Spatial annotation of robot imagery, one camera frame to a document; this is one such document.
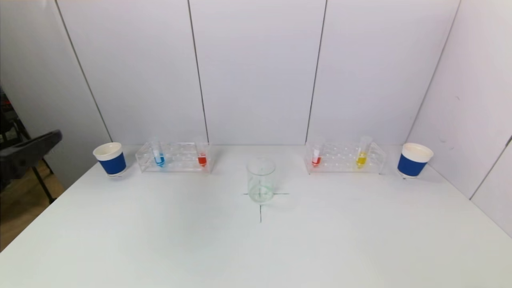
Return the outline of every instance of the test tube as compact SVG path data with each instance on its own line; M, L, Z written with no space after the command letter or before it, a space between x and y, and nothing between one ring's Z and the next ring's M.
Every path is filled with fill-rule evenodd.
M368 157L368 151L370 149L370 144L372 143L372 138L368 136L361 137L361 142L359 143L359 152L357 153L357 168L361 169L366 164L366 158Z
M313 141L313 155L311 157L311 165L313 167L318 167L322 160L322 148L324 147L324 140L322 138L317 138Z
M163 157L162 145L156 137L151 139L151 150L153 151L153 156L155 157L157 166L163 167L165 164L165 158Z
M208 143L203 141L202 138L196 138L195 140L196 144L196 151L197 151L197 161L199 162L199 165L201 167L206 166L206 150L208 148Z

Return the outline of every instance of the wooden floor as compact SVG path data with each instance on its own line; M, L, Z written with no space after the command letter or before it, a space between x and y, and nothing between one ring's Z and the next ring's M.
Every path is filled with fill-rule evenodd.
M54 198L64 188L54 174L40 161L37 168ZM12 242L48 207L48 198L32 169L22 179L12 181L0 194L0 251Z

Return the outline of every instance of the test tube with blue liquid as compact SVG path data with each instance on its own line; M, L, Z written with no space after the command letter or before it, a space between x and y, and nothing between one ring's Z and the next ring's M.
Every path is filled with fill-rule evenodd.
M153 156L155 157L157 166L163 167L165 164L165 158L163 156L162 145L156 137L151 139L151 150L153 151Z

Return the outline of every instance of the yellow liquid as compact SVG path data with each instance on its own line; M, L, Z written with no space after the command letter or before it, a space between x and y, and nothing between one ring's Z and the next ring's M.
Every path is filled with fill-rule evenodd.
M355 163L359 169L363 168L366 164L366 152L359 153L359 158Z

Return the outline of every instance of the test tube with yellow liquid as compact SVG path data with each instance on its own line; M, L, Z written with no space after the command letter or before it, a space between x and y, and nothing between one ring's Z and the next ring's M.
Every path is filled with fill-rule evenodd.
M366 158L368 157L368 151L370 150L370 144L372 143L372 138L368 136L361 137L361 142L359 143L359 152L357 153L357 168L361 169L366 164Z

